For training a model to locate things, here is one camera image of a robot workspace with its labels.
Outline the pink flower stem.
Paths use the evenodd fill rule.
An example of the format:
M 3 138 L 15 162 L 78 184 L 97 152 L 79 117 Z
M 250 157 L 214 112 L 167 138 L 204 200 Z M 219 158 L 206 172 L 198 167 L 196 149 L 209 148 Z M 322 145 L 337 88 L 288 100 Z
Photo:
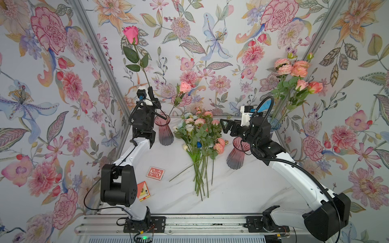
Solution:
M 323 84 L 319 83 L 319 82 L 312 81 L 312 82 L 308 83 L 308 90 L 310 91 L 309 95 L 318 94 L 323 90 Z
M 298 80 L 294 87 L 290 85 L 285 97 L 285 114 L 301 106 L 309 94 L 308 83 L 304 80 Z
M 306 56 L 306 61 L 298 60 L 294 62 L 290 74 L 293 77 L 305 78 L 308 75 L 308 68 L 311 66 L 311 60 L 313 58 L 314 58 L 314 54 L 310 52 Z
M 288 54 L 287 58 L 280 58 L 275 61 L 274 68 L 276 70 L 276 77 L 279 79 L 279 83 L 276 88 L 272 91 L 275 98 L 275 105 L 273 107 L 273 114 L 271 117 L 276 119 L 284 106 L 284 101 L 289 92 L 289 85 L 286 87 L 284 83 L 287 77 L 291 74 L 293 67 L 293 54 Z

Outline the magenta rose stem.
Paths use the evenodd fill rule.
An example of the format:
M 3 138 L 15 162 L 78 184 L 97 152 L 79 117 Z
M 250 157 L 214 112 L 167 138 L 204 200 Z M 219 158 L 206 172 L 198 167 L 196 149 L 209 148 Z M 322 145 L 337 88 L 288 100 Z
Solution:
M 126 67 L 133 72 L 142 71 L 150 87 L 151 84 L 145 70 L 149 64 L 149 55 L 141 54 L 137 48 L 139 44 L 139 29 L 136 26 L 129 26 L 123 29 L 123 34 L 130 46 L 132 46 L 131 48 L 123 47 L 125 57 L 131 62 Z

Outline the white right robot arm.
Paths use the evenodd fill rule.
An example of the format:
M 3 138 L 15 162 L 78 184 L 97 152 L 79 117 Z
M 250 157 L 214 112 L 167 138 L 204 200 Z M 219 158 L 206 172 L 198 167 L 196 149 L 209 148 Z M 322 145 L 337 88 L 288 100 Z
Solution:
M 257 108 L 244 106 L 241 120 L 220 121 L 224 133 L 248 143 L 251 154 L 288 181 L 308 206 L 307 210 L 298 210 L 274 205 L 263 211 L 261 226 L 266 231 L 279 226 L 300 228 L 323 243 L 337 243 L 341 230 L 349 223 L 351 200 L 344 193 L 337 194 L 321 184 L 271 139 L 271 124 L 267 118 L 274 100 L 273 96 L 268 96 Z

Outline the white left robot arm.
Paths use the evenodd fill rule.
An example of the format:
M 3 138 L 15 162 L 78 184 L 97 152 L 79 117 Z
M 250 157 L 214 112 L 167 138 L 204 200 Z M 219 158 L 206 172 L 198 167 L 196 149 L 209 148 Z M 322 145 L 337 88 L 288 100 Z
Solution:
M 131 145 L 115 162 L 103 166 L 97 184 L 100 185 L 100 200 L 108 204 L 108 209 L 120 209 L 127 215 L 124 232 L 141 235 L 148 231 L 164 232 L 166 218 L 153 217 L 137 197 L 135 167 L 155 142 L 155 118 L 161 108 L 152 87 L 138 88 L 137 97 L 139 100 L 129 116 L 133 133 Z

